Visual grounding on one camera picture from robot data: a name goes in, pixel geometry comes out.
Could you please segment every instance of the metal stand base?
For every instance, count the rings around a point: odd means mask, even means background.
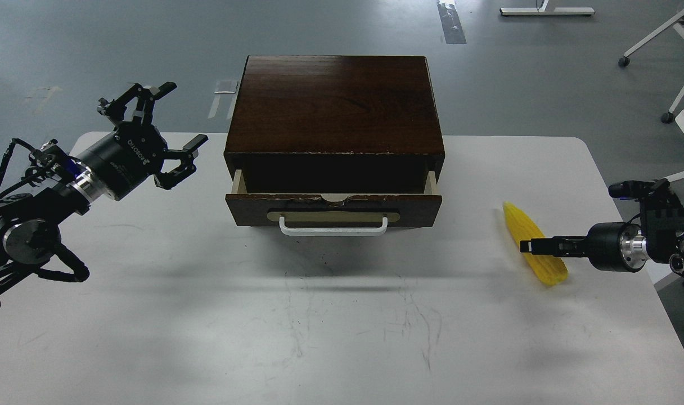
[[[594,15],[594,8],[591,7],[550,7],[550,0],[544,0],[542,7],[504,7],[499,9],[503,16],[511,15]]]

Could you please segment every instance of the wooden drawer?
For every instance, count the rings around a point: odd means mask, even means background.
[[[274,226],[280,213],[432,226],[444,148],[426,59],[250,56],[224,159],[240,226]]]

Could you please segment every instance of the wooden top surface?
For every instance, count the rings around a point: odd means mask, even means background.
[[[422,56],[250,56],[227,153],[443,155]]]

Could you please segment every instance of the robotic arm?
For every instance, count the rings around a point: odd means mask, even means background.
[[[638,272],[647,260],[668,263],[684,277],[684,208],[669,182],[626,181],[612,184],[609,195],[640,203],[640,225],[598,223],[587,236],[555,236],[520,241],[520,251],[556,257],[587,257],[599,270]]]
[[[116,100],[100,99],[97,110],[110,119],[115,130],[77,157],[67,155],[55,140],[39,149],[11,140],[0,164],[0,186],[16,145],[28,149],[31,165],[20,182],[0,192],[0,295],[31,274],[83,282],[89,277],[87,266],[62,244],[59,224],[65,218],[73,213],[83,215],[101,195],[121,200],[149,176],[154,176],[158,187],[169,190],[195,172],[197,149],[208,137],[200,134],[181,150],[171,150],[152,125],[155,101],[176,87],[172,82],[159,88],[135,84]],[[126,121],[126,105],[134,98],[137,105],[132,120]],[[165,160],[180,164],[164,173]],[[56,184],[36,195],[10,195],[23,185],[35,186],[46,179]],[[43,269],[52,256],[72,273]]]

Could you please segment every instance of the drawer front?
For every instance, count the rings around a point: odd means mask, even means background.
[[[228,194],[224,198],[238,226],[278,226],[276,220],[280,213],[328,213],[337,211],[339,215],[319,215],[317,218],[334,217],[338,222],[318,222],[314,215],[289,215],[298,218],[291,226],[373,226],[363,221],[366,215],[349,213],[378,213],[388,216],[389,227],[417,228],[434,225],[437,212],[442,205],[440,195],[352,195],[342,201],[327,201],[322,195],[304,194]]]

